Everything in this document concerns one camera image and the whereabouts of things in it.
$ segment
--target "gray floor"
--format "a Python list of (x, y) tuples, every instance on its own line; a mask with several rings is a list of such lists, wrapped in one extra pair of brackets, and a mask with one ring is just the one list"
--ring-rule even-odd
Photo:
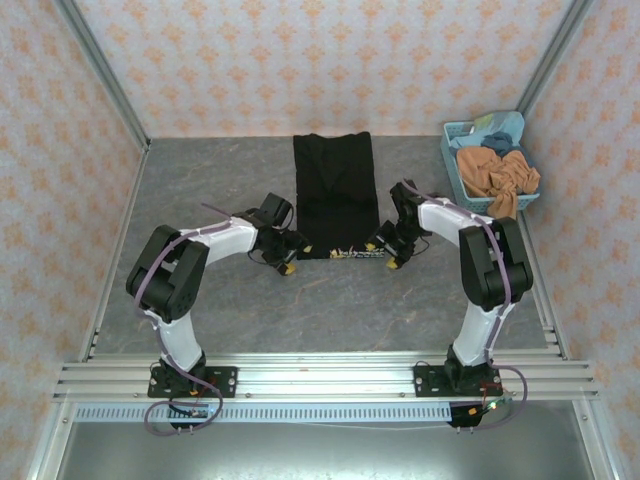
[[(413, 178), (426, 192), (453, 198), (439, 137), (374, 138), (381, 220), (395, 219), (389, 188)], [(230, 213), (260, 205), (268, 192), (295, 204), (293, 147), (287, 138), (156, 140), (127, 231), (102, 323), (97, 353), (155, 353), (148, 323), (134, 316), (124, 283), (153, 229), (219, 221), (199, 206)], [(245, 255), (209, 267), (193, 309), (206, 352), (424, 350), (458, 334), (467, 300), (457, 249), (432, 237), (431, 248), (402, 270), (384, 259), (300, 261), (291, 277)], [(544, 346), (531, 294), (507, 320), (498, 348)]]
[(588, 480), (576, 422), (570, 402), (531, 402), (513, 422), (473, 435), (437, 425), (222, 423), (159, 438), (141, 424), (82, 423), (58, 478)]

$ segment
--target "blue laundry basket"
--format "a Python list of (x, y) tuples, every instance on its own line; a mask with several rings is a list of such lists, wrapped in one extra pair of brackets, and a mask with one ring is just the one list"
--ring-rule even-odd
[[(474, 213), (481, 213), (486, 215), (487, 208), (495, 200), (494, 197), (482, 197), (474, 198), (467, 195), (467, 191), (460, 178), (460, 172), (458, 171), (458, 162), (455, 157), (451, 155), (449, 147), (451, 147), (451, 140), (455, 137), (461, 137), (469, 135), (473, 122), (449, 122), (444, 124), (444, 135), (440, 142), (440, 149), (442, 150), (442, 157), (444, 158), (444, 165), (447, 167), (447, 174), (449, 175), (449, 181), (453, 187), (453, 194), (456, 197), (456, 203), (461, 207)], [(540, 196), (539, 193), (533, 195), (518, 195), (518, 210), (524, 210), (527, 205), (533, 202)]]

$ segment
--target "black cloth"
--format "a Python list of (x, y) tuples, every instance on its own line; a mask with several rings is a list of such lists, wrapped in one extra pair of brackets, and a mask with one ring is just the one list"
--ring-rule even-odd
[(369, 132), (293, 137), (298, 231), (313, 249), (299, 259), (369, 257), (365, 242), (380, 226)]

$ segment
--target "metal plate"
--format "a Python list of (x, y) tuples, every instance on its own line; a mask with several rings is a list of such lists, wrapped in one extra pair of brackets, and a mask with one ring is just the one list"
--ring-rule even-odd
[(500, 384), (502, 379), (497, 370), (491, 370), (491, 376), (480, 381), (477, 390), (467, 395), (456, 392), (449, 381), (442, 365), (416, 365), (413, 367), (413, 386), (416, 397), (499, 397), (502, 395)]
[[(142, 423), (151, 403), (81, 403), (74, 422), (77, 423)], [(211, 413), (213, 402), (196, 408)], [(152, 422), (172, 423), (204, 421), (186, 418), (168, 408), (156, 408), (150, 414)], [(451, 409), (447, 402), (420, 404), (378, 403), (226, 403), (216, 423), (403, 423), (448, 422)]]
[[(154, 372), (162, 372), (162, 367), (153, 367), (151, 369), (151, 375)], [(213, 367), (208, 366), (205, 370), (205, 378), (211, 385), (220, 390), (222, 398), (234, 398), (236, 396), (236, 384), (238, 382), (238, 369), (236, 367)], [(172, 393), (163, 389), (160, 385), (152, 385), (149, 383), (147, 390), (147, 396), (149, 398), (193, 398), (194, 396), (189, 392), (184, 393)], [(199, 398), (215, 398), (216, 395), (211, 390), (205, 390), (198, 395)]]

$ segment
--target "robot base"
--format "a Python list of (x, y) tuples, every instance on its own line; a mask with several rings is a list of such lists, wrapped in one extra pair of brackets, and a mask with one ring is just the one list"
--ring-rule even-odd
[(413, 367), (416, 397), (500, 397), (500, 372), (486, 363), (462, 366), (449, 347), (444, 365)]
[(494, 385), (501, 382), (499, 373), (489, 368), (487, 372), (475, 375), (474, 385), (464, 389), (455, 389), (447, 375), (444, 365), (416, 365), (413, 367), (413, 386), (416, 397), (500, 397), (502, 387)]
[[(204, 355), (189, 371), (196, 378), (201, 378), (220, 390), (223, 398), (236, 396), (238, 383), (237, 367), (212, 367), (206, 365)], [(170, 365), (160, 360), (160, 365), (151, 368), (151, 379), (147, 390), (149, 398), (214, 398), (211, 390), (196, 385), (176, 372)]]

